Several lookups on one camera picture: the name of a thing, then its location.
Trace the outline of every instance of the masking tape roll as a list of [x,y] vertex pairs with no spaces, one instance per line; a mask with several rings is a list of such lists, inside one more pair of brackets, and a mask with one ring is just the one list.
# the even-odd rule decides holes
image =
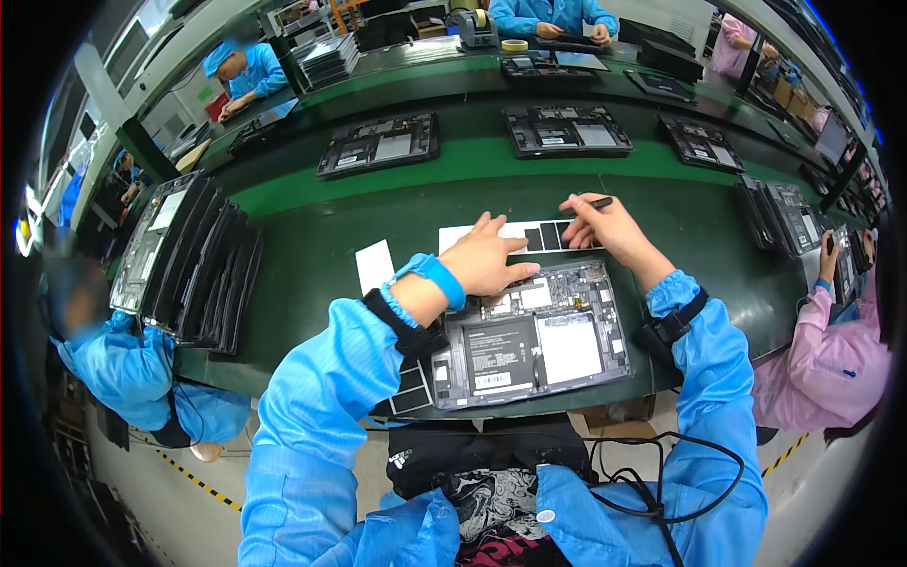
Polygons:
[[529,44],[522,39],[505,39],[501,42],[501,49],[504,51],[526,51]]

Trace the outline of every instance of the finger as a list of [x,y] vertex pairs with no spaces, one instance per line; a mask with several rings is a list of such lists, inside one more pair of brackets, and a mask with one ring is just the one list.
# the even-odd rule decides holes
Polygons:
[[504,247],[508,252],[526,248],[527,244],[529,244],[529,239],[504,239]]
[[574,211],[576,211],[576,216],[582,217],[586,222],[595,226],[597,223],[601,222],[601,213],[598,212],[595,207],[589,204],[590,193],[583,193],[582,196],[571,195],[570,203]]
[[522,264],[513,264],[512,266],[508,266],[507,283],[512,284],[514,281],[531,278],[535,274],[539,273],[540,269],[541,266],[539,266],[538,264],[533,264],[531,262],[523,262]]
[[473,229],[470,230],[471,233],[481,232],[485,228],[485,225],[488,224],[488,221],[492,219],[492,214],[488,211],[479,215],[479,219],[473,224]]
[[[608,197],[608,195],[602,195],[601,193],[583,193],[580,195],[580,199],[587,200],[588,202],[592,202],[594,200],[599,200],[599,199],[604,199],[605,197]],[[573,205],[571,204],[570,199],[567,199],[566,201],[564,201],[563,203],[561,203],[558,206],[558,209],[560,209],[560,210],[566,210],[566,209],[572,209],[572,208],[573,208]]]
[[585,228],[589,223],[585,220],[577,218],[570,223],[570,226],[564,229],[564,233],[561,234],[561,237],[568,242],[576,236],[576,233]]
[[582,242],[589,238],[589,235],[592,234],[592,227],[586,225],[582,230],[577,231],[573,238],[570,240],[570,247],[572,249],[582,248]]
[[497,236],[498,232],[501,231],[501,227],[503,227],[506,222],[507,217],[505,215],[498,215],[494,219],[489,220],[488,223],[482,227],[482,233],[489,236]]

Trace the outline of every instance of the black wrist strap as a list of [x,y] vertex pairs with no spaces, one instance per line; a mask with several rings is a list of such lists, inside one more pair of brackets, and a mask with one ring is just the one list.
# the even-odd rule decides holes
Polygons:
[[665,317],[652,321],[652,329],[658,334],[665,343],[669,345],[689,332],[689,322],[702,311],[708,301],[708,294],[702,288],[692,301],[686,304],[682,309],[671,309]]
[[369,311],[394,331],[394,334],[397,335],[396,349],[404,357],[428,357],[449,345],[447,337],[441,332],[441,326],[437,321],[428,329],[421,326],[410,327],[387,305],[378,289],[369,291],[362,302],[366,304]]

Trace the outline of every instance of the green workbench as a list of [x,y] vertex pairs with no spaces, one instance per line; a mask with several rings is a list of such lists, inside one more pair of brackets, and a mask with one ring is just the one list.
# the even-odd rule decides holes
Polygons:
[[[471,224],[484,210],[506,213],[510,220],[557,218],[557,205],[571,192],[584,191],[620,196],[652,242],[712,297],[725,301],[731,321],[749,339],[751,358],[784,346],[792,337],[795,302],[807,291],[800,261],[756,250],[732,199],[736,176],[681,165],[661,137],[657,115],[696,115],[703,122],[724,123],[748,173],[796,182],[818,203],[819,196],[797,173],[800,162],[810,157],[808,144],[801,140],[804,153],[790,150],[770,131],[767,114],[706,85],[697,86],[697,107],[653,102],[619,73],[620,62],[606,63],[614,71],[605,73],[603,84],[617,92],[607,97],[595,90],[517,93],[502,81],[496,57],[487,54],[391,65],[307,97],[294,126],[297,133],[273,150],[233,161],[224,152],[232,136],[212,144],[202,166],[262,230],[265,249],[238,354],[226,357],[181,348],[175,370],[193,380],[260,396],[283,356],[326,327],[327,304],[359,296],[356,250],[387,239],[394,265],[400,267],[418,251],[437,252],[439,228]],[[504,105],[589,100],[605,102],[633,141],[628,158],[515,159],[501,115]],[[315,179],[330,134],[342,121],[423,108],[438,114],[442,142],[437,159],[340,181]],[[846,220],[861,226],[840,211],[833,215],[837,218],[829,224]],[[582,254],[589,253],[520,260],[551,265]],[[607,253],[597,254],[606,259],[624,329],[632,334],[642,324],[641,290]],[[679,385],[679,372],[654,366],[633,345],[629,357],[633,376],[607,385],[475,410],[444,413],[426,408],[408,416],[545,413]],[[387,415],[384,406],[375,413]]]

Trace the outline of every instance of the hand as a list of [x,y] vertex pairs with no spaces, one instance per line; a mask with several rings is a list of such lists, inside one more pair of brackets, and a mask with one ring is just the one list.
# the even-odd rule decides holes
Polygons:
[[539,271],[539,265],[533,263],[507,265],[507,255],[526,246],[528,240],[498,236],[505,222],[504,215],[492,219],[490,212],[482,213],[473,230],[439,258],[467,295],[493,295]]
[[557,25],[548,22],[539,22],[535,25],[535,34],[541,39],[557,39],[564,31]]
[[592,28],[591,40],[602,47],[611,45],[611,34],[605,24],[595,24]]
[[870,264],[875,263],[875,238],[871,230],[863,231],[863,251],[866,252],[866,258]]
[[828,239],[833,234],[834,230],[826,230],[822,235],[822,252],[819,254],[819,278],[830,284],[834,283],[834,268],[838,263],[838,254],[841,253],[840,242],[834,245],[831,254],[828,253]]
[[[607,207],[596,210],[589,205],[609,196],[613,202]],[[576,220],[563,233],[572,249],[588,248],[595,239],[633,272],[645,291],[657,286],[675,270],[670,260],[652,246],[617,197],[598,193],[571,195],[560,208],[573,209],[577,214]]]

